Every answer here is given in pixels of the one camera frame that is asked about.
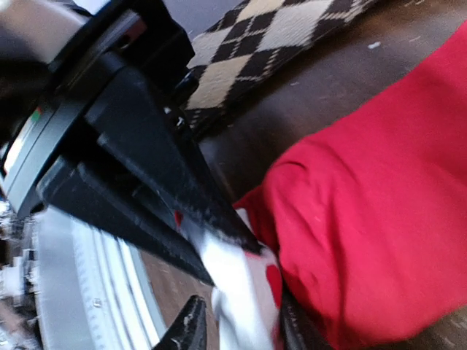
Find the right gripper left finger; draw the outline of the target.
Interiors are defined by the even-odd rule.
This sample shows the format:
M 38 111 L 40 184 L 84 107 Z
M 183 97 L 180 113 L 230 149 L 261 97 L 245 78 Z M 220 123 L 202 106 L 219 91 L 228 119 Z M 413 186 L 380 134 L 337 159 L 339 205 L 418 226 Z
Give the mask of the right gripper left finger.
M 206 302 L 192 295 L 153 350 L 206 350 Z

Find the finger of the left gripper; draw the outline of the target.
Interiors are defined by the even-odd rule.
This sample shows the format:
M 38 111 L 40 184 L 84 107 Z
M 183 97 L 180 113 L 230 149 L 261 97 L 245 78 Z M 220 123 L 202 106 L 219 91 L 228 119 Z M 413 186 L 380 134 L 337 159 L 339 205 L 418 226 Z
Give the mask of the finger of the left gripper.
M 60 156 L 38 181 L 43 202 L 106 231 L 212 286 L 193 246 L 158 215 L 132 197 L 132 176 L 123 181 L 96 161 L 75 163 Z

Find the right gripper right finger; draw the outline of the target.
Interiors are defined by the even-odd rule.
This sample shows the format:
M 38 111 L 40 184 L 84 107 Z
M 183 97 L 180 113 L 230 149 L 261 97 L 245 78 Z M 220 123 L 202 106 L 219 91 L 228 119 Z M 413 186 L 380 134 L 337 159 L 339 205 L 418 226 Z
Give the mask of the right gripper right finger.
M 328 343 L 289 291 L 282 295 L 281 328 L 286 349 L 328 349 Z

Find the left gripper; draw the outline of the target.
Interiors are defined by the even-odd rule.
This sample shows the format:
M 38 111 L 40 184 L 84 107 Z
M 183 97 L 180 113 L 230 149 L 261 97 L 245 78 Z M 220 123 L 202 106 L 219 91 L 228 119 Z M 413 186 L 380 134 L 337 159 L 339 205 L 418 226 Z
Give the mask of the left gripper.
M 260 244 L 225 199 L 180 106 L 196 81 L 193 47 L 162 1 L 1 3 L 1 101 L 15 121 L 1 190 L 25 217 L 51 206 L 36 186 L 58 157 L 96 161 L 128 186 L 168 199 L 186 219 L 252 253 Z

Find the red snowflake sock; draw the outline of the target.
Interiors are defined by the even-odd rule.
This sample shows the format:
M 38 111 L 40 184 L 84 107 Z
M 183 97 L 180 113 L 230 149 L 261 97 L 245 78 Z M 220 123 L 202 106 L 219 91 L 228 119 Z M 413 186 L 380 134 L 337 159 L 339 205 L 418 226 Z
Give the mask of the red snowflake sock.
M 288 149 L 236 213 L 260 254 L 176 213 L 221 349 L 281 349 L 285 289 L 334 349 L 410 338 L 466 304 L 466 27 Z

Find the brown argyle sock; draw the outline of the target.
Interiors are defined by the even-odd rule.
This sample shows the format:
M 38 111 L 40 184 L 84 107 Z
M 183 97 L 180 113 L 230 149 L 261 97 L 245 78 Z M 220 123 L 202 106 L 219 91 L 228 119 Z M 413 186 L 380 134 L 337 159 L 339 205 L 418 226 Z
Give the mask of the brown argyle sock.
M 199 86 L 185 105 L 200 136 L 241 98 L 315 42 L 353 22 L 373 1 L 243 1 L 193 41 Z

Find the aluminium front rail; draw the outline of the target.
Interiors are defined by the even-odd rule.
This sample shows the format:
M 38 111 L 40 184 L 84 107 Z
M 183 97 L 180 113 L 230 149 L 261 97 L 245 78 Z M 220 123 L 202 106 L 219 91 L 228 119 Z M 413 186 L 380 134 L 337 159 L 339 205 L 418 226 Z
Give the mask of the aluminium front rail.
M 3 349 L 153 349 L 166 324 L 139 250 L 56 209 L 1 204 Z

